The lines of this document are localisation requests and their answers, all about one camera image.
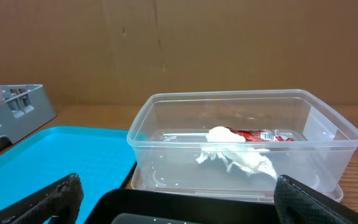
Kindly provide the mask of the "white napkin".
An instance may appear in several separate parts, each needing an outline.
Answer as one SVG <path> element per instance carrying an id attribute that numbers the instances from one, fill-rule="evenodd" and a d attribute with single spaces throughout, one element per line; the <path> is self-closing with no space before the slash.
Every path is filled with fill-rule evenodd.
<path id="1" fill-rule="evenodd" d="M 240 134 L 234 133 L 227 127 L 218 126 L 210 129 L 206 135 L 208 143 L 211 142 L 246 142 L 246 138 Z M 230 172 L 233 166 L 237 166 L 240 170 L 244 171 L 247 176 L 252 174 L 264 173 L 275 180 L 278 175 L 273 167 L 272 161 L 261 155 L 262 152 L 269 152 L 269 149 L 253 147 L 235 147 L 231 146 L 213 146 L 213 147 L 202 147 L 200 156 L 196 159 L 198 164 L 210 159 L 211 161 L 216 158 L 223 161 L 226 166 L 226 172 Z"/>

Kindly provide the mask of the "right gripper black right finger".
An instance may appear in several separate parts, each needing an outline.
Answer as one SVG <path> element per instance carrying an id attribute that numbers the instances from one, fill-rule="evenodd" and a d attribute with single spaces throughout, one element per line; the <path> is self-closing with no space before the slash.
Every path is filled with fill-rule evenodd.
<path id="1" fill-rule="evenodd" d="M 358 213 L 301 182 L 281 175 L 273 195 L 281 223 L 358 224 Z"/>

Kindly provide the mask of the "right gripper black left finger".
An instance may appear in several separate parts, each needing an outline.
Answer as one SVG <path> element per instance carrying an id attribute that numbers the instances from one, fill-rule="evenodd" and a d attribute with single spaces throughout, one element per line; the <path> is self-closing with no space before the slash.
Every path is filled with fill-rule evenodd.
<path id="1" fill-rule="evenodd" d="M 0 210 L 0 224 L 74 224 L 83 198 L 80 177 L 72 173 Z"/>

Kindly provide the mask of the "red snack wrapper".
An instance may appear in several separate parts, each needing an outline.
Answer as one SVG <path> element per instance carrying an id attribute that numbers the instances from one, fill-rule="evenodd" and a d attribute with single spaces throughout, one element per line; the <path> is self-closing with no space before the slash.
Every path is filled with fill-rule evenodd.
<path id="1" fill-rule="evenodd" d="M 246 141 L 249 142 L 293 142 L 293 138 L 283 137 L 275 134 L 273 131 L 265 130 L 238 130 L 227 127 L 230 132 L 242 136 Z"/>

